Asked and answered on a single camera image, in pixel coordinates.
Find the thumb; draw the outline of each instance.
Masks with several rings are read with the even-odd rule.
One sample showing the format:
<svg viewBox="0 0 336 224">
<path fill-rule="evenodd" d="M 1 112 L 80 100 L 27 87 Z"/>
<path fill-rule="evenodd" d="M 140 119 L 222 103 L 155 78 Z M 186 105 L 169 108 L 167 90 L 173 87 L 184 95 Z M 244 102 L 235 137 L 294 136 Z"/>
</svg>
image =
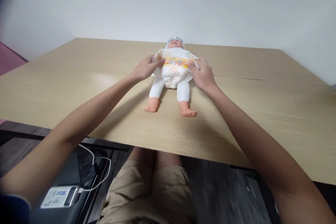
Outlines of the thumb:
<svg viewBox="0 0 336 224">
<path fill-rule="evenodd" d="M 190 69 L 190 71 L 192 72 L 193 75 L 198 72 L 197 67 L 195 66 L 194 62 L 192 62 L 192 61 L 189 61 L 188 68 Z"/>
<path fill-rule="evenodd" d="M 152 63 L 152 65 L 153 65 L 155 68 L 157 68 L 157 67 L 161 66 L 165 61 L 166 61 L 165 58 L 161 58 L 160 60 L 155 61 L 154 63 Z"/>
</svg>

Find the doll foot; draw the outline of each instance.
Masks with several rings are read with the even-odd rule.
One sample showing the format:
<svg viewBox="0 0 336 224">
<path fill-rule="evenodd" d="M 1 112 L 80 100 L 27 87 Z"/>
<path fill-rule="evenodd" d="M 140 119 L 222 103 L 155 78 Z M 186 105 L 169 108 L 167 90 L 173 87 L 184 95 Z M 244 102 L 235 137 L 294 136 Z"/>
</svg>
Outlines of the doll foot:
<svg viewBox="0 0 336 224">
<path fill-rule="evenodd" d="M 152 104 L 149 104 L 147 107 L 143 108 L 146 112 L 156 112 L 158 110 L 157 106 L 153 106 Z"/>
<path fill-rule="evenodd" d="M 187 117 L 194 117 L 196 115 L 195 111 L 191 110 L 190 108 L 188 108 L 187 110 L 181 111 L 181 114 Z"/>
<path fill-rule="evenodd" d="M 151 98 L 149 98 L 149 105 L 147 107 L 144 107 L 143 109 L 146 112 L 153 112 L 154 113 L 158 110 L 158 106 L 159 106 L 159 99 L 151 97 Z"/>
</svg>

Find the doll head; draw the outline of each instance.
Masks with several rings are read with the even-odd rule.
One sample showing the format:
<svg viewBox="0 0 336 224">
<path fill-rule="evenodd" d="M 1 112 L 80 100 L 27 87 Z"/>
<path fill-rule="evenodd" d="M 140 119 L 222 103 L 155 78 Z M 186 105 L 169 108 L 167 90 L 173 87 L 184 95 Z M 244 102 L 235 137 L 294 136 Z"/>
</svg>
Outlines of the doll head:
<svg viewBox="0 0 336 224">
<path fill-rule="evenodd" d="M 172 48 L 172 47 L 180 47 L 184 49 L 184 43 L 183 40 L 179 37 L 172 37 L 168 40 L 166 44 L 166 49 Z"/>
</svg>

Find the diaper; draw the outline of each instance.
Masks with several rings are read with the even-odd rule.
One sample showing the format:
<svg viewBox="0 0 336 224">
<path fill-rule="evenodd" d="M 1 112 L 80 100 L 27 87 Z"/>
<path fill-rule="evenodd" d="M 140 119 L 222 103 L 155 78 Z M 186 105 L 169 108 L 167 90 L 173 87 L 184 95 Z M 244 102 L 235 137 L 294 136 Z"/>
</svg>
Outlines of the diaper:
<svg viewBox="0 0 336 224">
<path fill-rule="evenodd" d="M 166 58 L 163 66 L 157 67 L 153 73 L 154 76 L 161 77 L 166 88 L 177 87 L 179 82 L 189 82 L 193 75 L 188 68 L 188 62 L 192 61 L 198 67 L 195 59 L 197 57 L 182 48 L 161 49 L 153 57 L 152 62 Z"/>
</svg>

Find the white wall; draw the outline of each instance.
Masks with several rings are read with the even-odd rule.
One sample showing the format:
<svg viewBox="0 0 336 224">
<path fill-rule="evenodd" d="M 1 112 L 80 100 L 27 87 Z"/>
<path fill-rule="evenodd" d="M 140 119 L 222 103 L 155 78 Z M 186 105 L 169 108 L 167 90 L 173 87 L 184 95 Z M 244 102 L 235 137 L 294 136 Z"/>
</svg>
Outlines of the white wall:
<svg viewBox="0 0 336 224">
<path fill-rule="evenodd" d="M 333 43 L 314 39 L 334 1 L 2 0 L 0 41 L 29 60 L 74 37 L 280 48 L 334 84 Z"/>
<path fill-rule="evenodd" d="M 336 4 L 322 9 L 281 49 L 329 85 L 336 84 Z"/>
</svg>

